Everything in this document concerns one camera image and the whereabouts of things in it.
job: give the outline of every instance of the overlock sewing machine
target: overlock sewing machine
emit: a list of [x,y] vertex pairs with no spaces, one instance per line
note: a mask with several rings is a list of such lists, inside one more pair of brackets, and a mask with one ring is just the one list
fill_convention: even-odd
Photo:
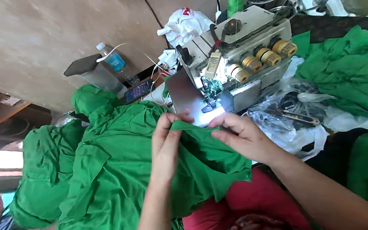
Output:
[[239,112],[280,80],[297,51],[284,14],[251,6],[192,41],[177,46],[184,71],[166,81],[177,113],[186,108],[195,125],[223,112]]

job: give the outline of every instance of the bottle cap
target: bottle cap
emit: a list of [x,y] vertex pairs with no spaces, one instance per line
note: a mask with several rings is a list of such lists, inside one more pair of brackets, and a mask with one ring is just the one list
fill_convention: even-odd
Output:
[[98,49],[98,50],[102,50],[104,48],[105,48],[105,44],[103,42],[97,44],[97,46],[96,46],[96,49]]

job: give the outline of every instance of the finger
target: finger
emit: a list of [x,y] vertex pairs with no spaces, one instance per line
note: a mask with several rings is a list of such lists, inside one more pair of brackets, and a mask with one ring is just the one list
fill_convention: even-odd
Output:
[[163,113],[157,121],[157,126],[153,132],[151,149],[153,153],[158,152],[163,146],[164,141],[170,132],[171,124],[180,120],[176,114]]
[[228,133],[222,130],[211,132],[211,136],[217,138],[222,143],[228,145],[233,150],[237,151],[239,154],[245,156],[245,153],[252,151],[252,149],[248,148],[250,141],[238,137],[235,134]]
[[185,115],[189,115],[190,114],[190,112],[191,112],[191,110],[189,109],[189,108],[186,108],[185,110],[184,110],[184,114]]
[[167,154],[177,154],[180,142],[181,130],[171,130],[162,146],[162,151]]
[[208,125],[210,128],[217,126],[223,126],[231,129],[234,133],[238,133],[238,136],[252,140],[257,133],[261,130],[255,123],[248,117],[240,117],[233,113],[223,113],[214,118]]
[[214,118],[209,123],[208,128],[223,126],[231,129],[233,132],[241,133],[245,130],[245,122],[246,120],[244,118],[230,112],[225,112]]
[[177,117],[179,117],[180,120],[185,121],[185,122],[190,123],[190,124],[194,123],[194,121],[195,121],[194,118],[188,116],[188,114],[186,114],[185,111],[184,111],[184,113],[177,114]]

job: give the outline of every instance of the white cable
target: white cable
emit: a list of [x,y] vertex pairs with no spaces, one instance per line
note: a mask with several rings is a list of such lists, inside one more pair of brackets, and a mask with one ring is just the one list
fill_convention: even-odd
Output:
[[118,45],[118,46],[116,46],[115,48],[113,48],[113,50],[111,50],[106,56],[104,56],[104,57],[102,57],[102,58],[99,58],[98,60],[96,60],[96,62],[101,62],[101,61],[103,61],[103,60],[105,60],[109,55],[111,55],[111,53],[113,52],[113,51],[115,51],[117,48],[119,48],[120,46],[122,46],[122,45],[125,45],[125,44],[129,44],[129,45],[131,45],[132,47],[134,47],[134,48],[136,48],[136,49],[138,49],[140,52],[142,52],[144,55],[146,55],[146,57],[148,58],[148,59],[150,59],[150,61],[151,62],[153,62],[156,66],[158,66],[158,67],[160,67],[156,62],[154,62],[145,52],[143,52],[143,50],[141,50],[141,49],[139,49],[139,48],[137,48],[136,46],[134,46],[134,45],[132,45],[132,44],[130,44],[130,43],[128,43],[128,42],[126,42],[126,43],[122,43],[122,44],[120,44],[120,45]]
[[[154,67],[154,69],[153,69],[153,71],[151,72],[151,80],[153,80],[153,74],[154,74],[154,71],[156,70],[156,68],[157,68],[157,66],[155,66]],[[153,86],[154,86],[154,84],[156,83],[156,81],[160,78],[160,76],[161,76],[161,74],[164,74],[165,76],[167,76],[165,73],[160,73],[159,74],[159,76],[157,77],[157,79],[155,80],[155,81],[153,81],[153,83],[151,84],[151,86],[150,86],[150,97],[151,97],[151,99],[153,100],[153,102],[155,102],[156,104],[159,104],[159,105],[165,105],[166,104],[166,102],[167,102],[167,99],[168,99],[168,97],[169,97],[169,95],[170,95],[170,93],[168,93],[167,94],[167,97],[166,97],[166,100],[164,101],[164,103],[158,103],[158,102],[156,102],[155,100],[154,100],[154,98],[153,98],[153,91],[152,91],[152,89],[153,89]]]
[[[156,78],[156,80],[155,81],[153,81],[153,84],[151,85],[151,87],[150,87],[150,96],[151,96],[151,99],[153,100],[153,102],[156,102],[155,100],[154,100],[154,98],[153,98],[153,91],[152,91],[152,89],[153,89],[153,86],[154,86],[154,83],[160,78],[160,76],[161,76],[161,73],[159,74],[159,76]],[[168,93],[167,94],[167,97],[166,97],[166,100],[161,104],[161,103],[158,103],[158,102],[156,102],[156,104],[159,104],[159,105],[165,105],[166,104],[166,102],[167,102],[167,99],[168,99],[168,97],[170,96],[170,93]]]

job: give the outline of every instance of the clear plastic bag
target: clear plastic bag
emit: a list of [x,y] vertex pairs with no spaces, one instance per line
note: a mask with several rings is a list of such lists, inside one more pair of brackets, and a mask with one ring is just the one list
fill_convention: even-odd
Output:
[[[263,90],[260,102],[250,107],[247,114],[278,146],[307,160],[323,150],[328,133],[321,125],[313,126],[274,112],[275,108],[281,108],[323,121],[327,107],[320,102],[301,102],[297,98],[299,93],[319,94],[319,91],[305,80],[284,77]],[[301,151],[312,142],[315,142],[313,150]]]

